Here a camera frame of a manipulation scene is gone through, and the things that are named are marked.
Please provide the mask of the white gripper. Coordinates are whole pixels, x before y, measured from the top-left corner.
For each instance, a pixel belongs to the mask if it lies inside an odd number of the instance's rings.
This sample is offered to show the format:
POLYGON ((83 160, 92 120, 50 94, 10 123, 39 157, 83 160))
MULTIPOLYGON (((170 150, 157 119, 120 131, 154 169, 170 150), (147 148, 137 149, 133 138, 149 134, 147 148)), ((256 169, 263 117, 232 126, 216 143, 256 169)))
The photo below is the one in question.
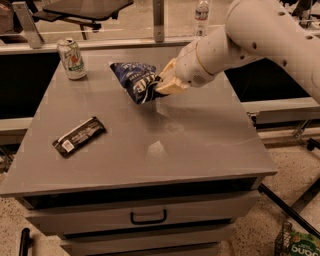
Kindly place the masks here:
POLYGON ((215 79, 200 64, 197 44, 197 40, 192 41, 181 49, 176 59, 169 61, 160 73, 162 81, 156 85, 156 92, 163 95, 180 94, 189 87, 199 88, 215 79))

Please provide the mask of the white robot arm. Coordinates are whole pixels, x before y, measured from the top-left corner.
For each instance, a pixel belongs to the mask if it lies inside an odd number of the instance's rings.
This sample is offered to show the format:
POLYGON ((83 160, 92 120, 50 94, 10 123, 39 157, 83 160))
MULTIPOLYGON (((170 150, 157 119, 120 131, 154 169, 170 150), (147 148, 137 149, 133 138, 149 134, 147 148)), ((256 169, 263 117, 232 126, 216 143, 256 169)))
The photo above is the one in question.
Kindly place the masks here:
POLYGON ((320 102, 320 39, 301 28, 277 0, 234 0, 225 24, 181 49, 155 90, 202 87, 231 68, 267 58, 320 102))

